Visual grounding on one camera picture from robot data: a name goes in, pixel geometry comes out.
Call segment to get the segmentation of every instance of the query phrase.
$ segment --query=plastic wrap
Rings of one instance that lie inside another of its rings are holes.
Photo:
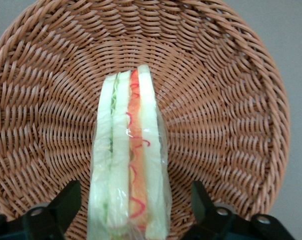
[[[164,240],[172,197],[165,126],[148,66],[108,76],[91,157],[88,240]]]

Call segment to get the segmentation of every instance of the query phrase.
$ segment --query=metal screw head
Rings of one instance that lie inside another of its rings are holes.
[[[262,224],[270,224],[271,223],[271,221],[265,216],[258,216],[257,221],[259,221]]]
[[[32,210],[32,212],[30,213],[31,217],[34,217],[36,215],[39,215],[41,212],[43,212],[43,208],[35,208],[34,210]]]
[[[217,213],[222,216],[227,216],[229,214],[224,208],[218,208]]]

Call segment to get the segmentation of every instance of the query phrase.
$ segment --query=gray wall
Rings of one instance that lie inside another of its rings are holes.
[[[0,36],[34,0],[0,0]],[[270,214],[302,240],[302,0],[225,0],[261,37],[274,58],[289,96],[290,161]]]

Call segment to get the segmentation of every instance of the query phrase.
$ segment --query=black clamp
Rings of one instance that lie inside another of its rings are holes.
[[[47,207],[33,208],[10,222],[0,215],[0,240],[65,240],[80,207],[80,182],[70,181]]]
[[[200,181],[192,183],[192,210],[197,224],[181,240],[294,240],[275,217],[256,214],[247,221],[215,206]]]

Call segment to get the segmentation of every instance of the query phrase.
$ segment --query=round basket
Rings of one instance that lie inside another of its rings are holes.
[[[219,0],[40,0],[0,38],[0,213],[11,220],[80,180],[67,232],[85,239],[104,78],[150,66],[168,130],[171,233],[191,224],[191,182],[249,218],[283,181],[283,82],[258,36]]]

